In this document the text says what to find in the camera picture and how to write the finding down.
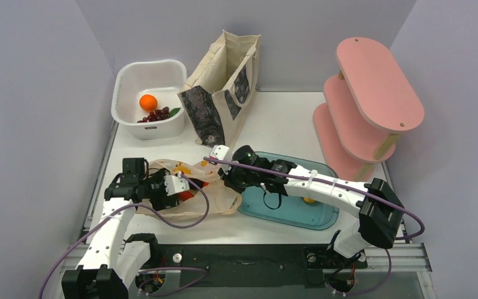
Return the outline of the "orange plastic grocery bag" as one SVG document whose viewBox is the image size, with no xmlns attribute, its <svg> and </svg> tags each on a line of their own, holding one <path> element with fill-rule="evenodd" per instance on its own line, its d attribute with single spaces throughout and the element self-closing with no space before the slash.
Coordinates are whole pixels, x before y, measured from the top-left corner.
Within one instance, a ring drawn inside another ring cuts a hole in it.
<svg viewBox="0 0 478 299">
<path fill-rule="evenodd" d="M 209 208 L 210 215 L 231 215 L 236 213 L 242 203 L 239 193 L 224 186 L 217 173 L 217 166 L 206 161 L 191 165 L 176 160 L 158 159 L 151 161 L 148 166 L 149 175 L 152 168 L 166 168 L 170 174 L 175 174 L 178 171 L 182 172 L 196 183 L 208 197 L 209 205 L 206 205 L 202 193 L 197 188 L 191 186 L 188 191 L 192 191 L 195 194 L 193 198 L 184 202 L 179 200 L 178 206 L 158 211 L 160 215 L 170 221 L 201 217 L 204 215 L 206 208 Z M 146 198 L 143 199 L 143 203 L 152 207 Z"/>
</svg>

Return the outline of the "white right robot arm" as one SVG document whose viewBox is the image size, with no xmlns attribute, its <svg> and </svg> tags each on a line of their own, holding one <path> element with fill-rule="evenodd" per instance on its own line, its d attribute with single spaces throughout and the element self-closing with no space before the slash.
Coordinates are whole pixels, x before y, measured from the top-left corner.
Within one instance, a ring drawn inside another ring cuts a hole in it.
<svg viewBox="0 0 478 299">
<path fill-rule="evenodd" d="M 329 268 L 349 266 L 368 247 L 390 249 L 395 243 L 403 205 L 382 179 L 369 183 L 326 176 L 285 159 L 262 158 L 248 145 L 234 153 L 225 145 L 214 146 L 206 160 L 219 164 L 224 185 L 236 192 L 257 187 L 279 198 L 306 197 L 353 216 L 354 223 L 335 232 L 324 254 L 317 256 Z"/>
</svg>

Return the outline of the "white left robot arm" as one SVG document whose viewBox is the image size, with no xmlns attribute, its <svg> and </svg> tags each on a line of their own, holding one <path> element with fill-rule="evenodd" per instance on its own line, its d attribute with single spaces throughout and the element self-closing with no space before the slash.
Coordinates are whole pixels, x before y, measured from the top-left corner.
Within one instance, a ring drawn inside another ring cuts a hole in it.
<svg viewBox="0 0 478 299">
<path fill-rule="evenodd" d="M 161 259 L 154 234 L 124 235 L 138 207 L 145 199 L 167 197 L 164 185 L 170 171 L 150 167 L 144 158 L 125 158 L 122 170 L 104 191 L 102 216 L 87 251 L 73 270 L 63 274 L 64 298 L 128 298 L 139 269 L 155 267 Z"/>
</svg>

